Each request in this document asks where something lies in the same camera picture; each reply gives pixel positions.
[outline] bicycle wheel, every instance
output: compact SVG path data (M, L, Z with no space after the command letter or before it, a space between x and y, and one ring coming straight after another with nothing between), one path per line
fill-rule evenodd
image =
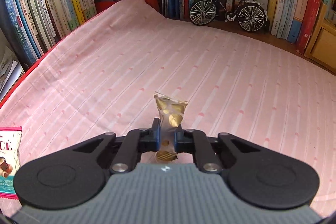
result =
M198 0L191 6L189 18L195 25L206 25L214 20L216 12L216 6L211 0Z
M260 30L266 21L264 9L256 3L246 3L238 13L239 25L248 32Z

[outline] miniature bicycle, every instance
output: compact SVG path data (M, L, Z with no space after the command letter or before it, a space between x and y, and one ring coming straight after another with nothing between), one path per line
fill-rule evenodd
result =
M267 13L261 3L240 0L233 12L229 12L220 0L198 0L192 4L189 17L195 25L206 25L214 20L219 10L218 3L224 9L225 21L238 19L239 25L248 32L260 30L267 23Z

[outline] red book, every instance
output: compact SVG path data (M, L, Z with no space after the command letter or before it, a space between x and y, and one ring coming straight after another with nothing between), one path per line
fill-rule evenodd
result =
M296 51L303 54L313 32L317 13L319 11L321 0L308 0L306 12L303 17L299 37L296 41Z

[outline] screw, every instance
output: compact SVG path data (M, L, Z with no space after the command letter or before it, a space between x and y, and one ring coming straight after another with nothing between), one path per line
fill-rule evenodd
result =
M220 169L220 167L217 164L213 164L213 163L204 164L203 168L205 171L208 171L208 172L216 172Z
M112 166L112 170L113 170L114 172L122 173L122 172L127 171L127 169L128 169L127 164L114 164L114 165Z

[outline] wooden cabinet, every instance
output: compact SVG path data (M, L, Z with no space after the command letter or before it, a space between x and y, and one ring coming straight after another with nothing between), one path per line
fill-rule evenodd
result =
M326 12L322 3L304 55L336 73L336 27L324 19Z

